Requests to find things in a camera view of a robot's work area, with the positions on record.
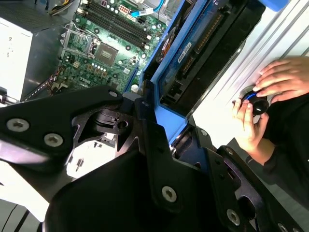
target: knob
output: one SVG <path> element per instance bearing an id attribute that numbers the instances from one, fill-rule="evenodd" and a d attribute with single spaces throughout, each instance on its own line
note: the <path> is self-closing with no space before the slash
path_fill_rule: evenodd
<path id="1" fill-rule="evenodd" d="M 252 86 L 249 86 L 242 91 L 241 101 L 249 100 L 253 106 L 253 115 L 261 115 L 269 108 L 269 103 L 267 97 L 257 97 L 257 92 L 254 92 L 252 88 Z"/>

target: person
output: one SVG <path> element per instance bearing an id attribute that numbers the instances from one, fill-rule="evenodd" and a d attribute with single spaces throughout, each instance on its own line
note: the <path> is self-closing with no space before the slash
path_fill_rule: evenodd
<path id="1" fill-rule="evenodd" d="M 309 209 L 309 57 L 270 63 L 254 91 L 271 106 L 253 123 L 253 106 L 237 99 L 232 109 L 235 139 L 266 176 Z"/>

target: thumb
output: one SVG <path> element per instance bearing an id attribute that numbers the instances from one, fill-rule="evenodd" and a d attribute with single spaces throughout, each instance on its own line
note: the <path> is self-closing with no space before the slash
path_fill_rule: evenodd
<path id="1" fill-rule="evenodd" d="M 259 134 L 262 134 L 262 135 L 264 134 L 268 120 L 269 120 L 269 116 L 267 113 L 263 113 L 260 115 L 260 119 L 257 122 L 257 128 L 258 128 Z"/>

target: green circuit board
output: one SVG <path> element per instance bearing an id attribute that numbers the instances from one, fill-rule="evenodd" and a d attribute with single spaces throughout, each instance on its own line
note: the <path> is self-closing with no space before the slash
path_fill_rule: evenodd
<path id="1" fill-rule="evenodd" d="M 137 47 L 82 15 L 76 14 L 73 21 L 75 25 L 84 31 L 96 34 L 101 44 L 96 46 L 92 58 L 64 50 L 59 65 L 61 72 L 57 78 L 58 83 L 65 84 L 70 89 L 110 85 L 123 92 L 133 73 L 136 73 L 132 84 L 138 84 L 139 75 L 157 47 L 167 26 L 150 15 L 143 17 L 143 23 L 140 23 L 138 19 L 135 19 L 134 22 L 129 14 L 120 12 L 121 6 L 127 7 L 130 11 L 135 10 L 134 6 L 126 1 L 115 1 L 115 4 L 110 4 L 108 9 L 104 8 L 110 11 L 113 8 L 113 14 L 117 13 L 118 17 L 147 33 L 149 40 L 146 47 Z M 84 53 L 87 44 L 88 38 L 86 36 L 70 34 L 69 49 Z"/>

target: drive label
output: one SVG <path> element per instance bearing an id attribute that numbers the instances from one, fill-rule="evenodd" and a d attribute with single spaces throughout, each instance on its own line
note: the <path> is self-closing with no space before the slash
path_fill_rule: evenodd
<path id="1" fill-rule="evenodd" d="M 182 54 L 180 55 L 180 57 L 178 58 L 178 63 L 180 64 L 180 62 L 183 60 L 185 54 L 187 54 L 187 52 L 189 51 L 190 47 L 192 46 L 192 44 L 189 42 L 187 44 L 187 46 L 184 48 L 184 51 L 182 52 Z"/>

